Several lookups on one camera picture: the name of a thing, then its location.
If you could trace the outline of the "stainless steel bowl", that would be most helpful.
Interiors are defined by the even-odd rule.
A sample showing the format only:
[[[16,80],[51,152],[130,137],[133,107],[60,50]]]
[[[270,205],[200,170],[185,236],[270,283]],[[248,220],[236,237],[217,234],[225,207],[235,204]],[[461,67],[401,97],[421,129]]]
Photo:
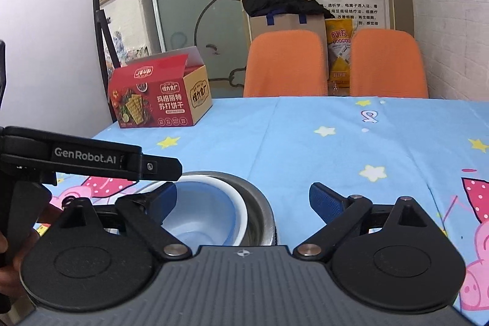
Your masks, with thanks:
[[[274,214],[269,201],[257,187],[239,176],[224,172],[195,171],[185,173],[183,176],[196,174],[216,177],[217,179],[230,184],[240,193],[245,202],[248,211],[248,226],[244,239],[238,246],[223,247],[259,247],[275,245],[276,227]],[[166,211],[167,215],[169,215],[175,206],[176,203],[166,203],[161,204],[160,209]]]

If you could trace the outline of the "blue plastic bowl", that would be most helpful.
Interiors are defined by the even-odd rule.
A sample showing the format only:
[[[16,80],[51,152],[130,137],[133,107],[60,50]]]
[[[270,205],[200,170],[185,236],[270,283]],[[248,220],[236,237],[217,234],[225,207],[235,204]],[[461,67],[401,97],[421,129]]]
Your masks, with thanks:
[[[236,211],[222,190],[195,181],[176,183],[177,203],[162,227],[195,252],[234,242]]]

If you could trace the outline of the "white ceramic bowl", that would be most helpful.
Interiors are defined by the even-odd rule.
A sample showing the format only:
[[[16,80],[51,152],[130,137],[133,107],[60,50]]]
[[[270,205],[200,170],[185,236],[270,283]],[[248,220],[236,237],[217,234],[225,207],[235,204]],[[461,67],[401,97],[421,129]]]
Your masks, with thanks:
[[[181,177],[177,183],[184,181],[195,181],[212,185],[222,190],[231,199],[236,211],[236,225],[234,233],[234,242],[229,246],[238,246],[241,244],[245,237],[245,232],[248,226],[248,211],[245,205],[245,201],[241,197],[240,193],[233,188],[230,184],[217,179],[216,177],[210,177],[203,174],[186,175]]]

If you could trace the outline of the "white projection board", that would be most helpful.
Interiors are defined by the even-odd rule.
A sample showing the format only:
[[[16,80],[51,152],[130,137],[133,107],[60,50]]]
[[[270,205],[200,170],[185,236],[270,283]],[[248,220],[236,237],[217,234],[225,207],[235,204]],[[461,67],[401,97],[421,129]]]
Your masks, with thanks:
[[[2,126],[93,137],[113,122],[99,0],[1,0]]]

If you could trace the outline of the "blue cartoon tablecloth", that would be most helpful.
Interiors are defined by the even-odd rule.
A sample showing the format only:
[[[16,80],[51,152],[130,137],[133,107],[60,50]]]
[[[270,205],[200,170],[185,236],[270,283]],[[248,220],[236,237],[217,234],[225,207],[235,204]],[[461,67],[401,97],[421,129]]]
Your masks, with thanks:
[[[99,139],[172,156],[185,171],[228,172],[258,188],[278,245],[206,249],[172,266],[127,310],[29,325],[483,325],[488,322],[488,105],[384,97],[218,99],[193,127],[110,126]],[[323,266],[290,251],[323,223],[309,204],[320,182],[374,203],[414,198],[465,261],[456,304],[397,315],[356,304]]]

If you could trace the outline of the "red cracker box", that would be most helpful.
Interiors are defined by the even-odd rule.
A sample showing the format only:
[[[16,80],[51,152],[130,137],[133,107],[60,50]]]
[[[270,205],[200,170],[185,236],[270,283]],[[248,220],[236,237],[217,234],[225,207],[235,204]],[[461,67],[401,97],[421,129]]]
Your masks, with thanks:
[[[212,107],[206,66],[195,46],[114,70],[108,98],[119,126],[194,126]]]

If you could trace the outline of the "right orange chair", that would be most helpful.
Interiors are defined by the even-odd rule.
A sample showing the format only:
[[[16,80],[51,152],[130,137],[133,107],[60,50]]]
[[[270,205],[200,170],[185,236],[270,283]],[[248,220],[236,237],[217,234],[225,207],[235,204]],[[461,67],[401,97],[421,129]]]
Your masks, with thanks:
[[[359,30],[351,39],[352,97],[427,98],[419,46],[405,31]]]

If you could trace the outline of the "orange chair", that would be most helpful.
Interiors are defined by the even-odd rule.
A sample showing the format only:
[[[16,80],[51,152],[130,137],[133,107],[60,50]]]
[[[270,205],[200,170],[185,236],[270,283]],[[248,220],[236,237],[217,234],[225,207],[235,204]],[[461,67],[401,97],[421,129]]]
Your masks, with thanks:
[[[249,47],[245,97],[324,97],[326,53],[318,34],[291,30],[266,32]]]
[[[352,97],[427,98],[419,46],[405,31],[359,30],[351,39]]]

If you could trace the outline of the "left orange chair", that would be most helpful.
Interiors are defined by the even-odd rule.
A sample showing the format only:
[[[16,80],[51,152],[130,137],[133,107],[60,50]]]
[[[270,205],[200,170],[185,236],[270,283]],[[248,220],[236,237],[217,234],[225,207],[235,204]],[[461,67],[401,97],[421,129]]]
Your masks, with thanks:
[[[324,97],[326,53],[318,34],[291,30],[266,32],[249,47],[245,97]]]

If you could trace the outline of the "yellow snack bag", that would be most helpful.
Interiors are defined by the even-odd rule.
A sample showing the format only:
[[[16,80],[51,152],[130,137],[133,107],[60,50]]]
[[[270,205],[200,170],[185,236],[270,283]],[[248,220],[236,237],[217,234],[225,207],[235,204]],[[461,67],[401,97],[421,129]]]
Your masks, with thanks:
[[[352,19],[328,19],[326,43],[329,62],[329,80],[335,86],[348,89],[351,71]]]

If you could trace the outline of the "black cloth on bag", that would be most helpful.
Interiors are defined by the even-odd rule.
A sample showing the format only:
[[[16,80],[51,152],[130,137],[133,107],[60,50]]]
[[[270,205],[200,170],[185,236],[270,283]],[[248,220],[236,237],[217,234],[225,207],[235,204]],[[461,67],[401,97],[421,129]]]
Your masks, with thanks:
[[[323,16],[332,19],[335,16],[316,0],[242,0],[244,11],[250,17],[269,14],[296,14]]]

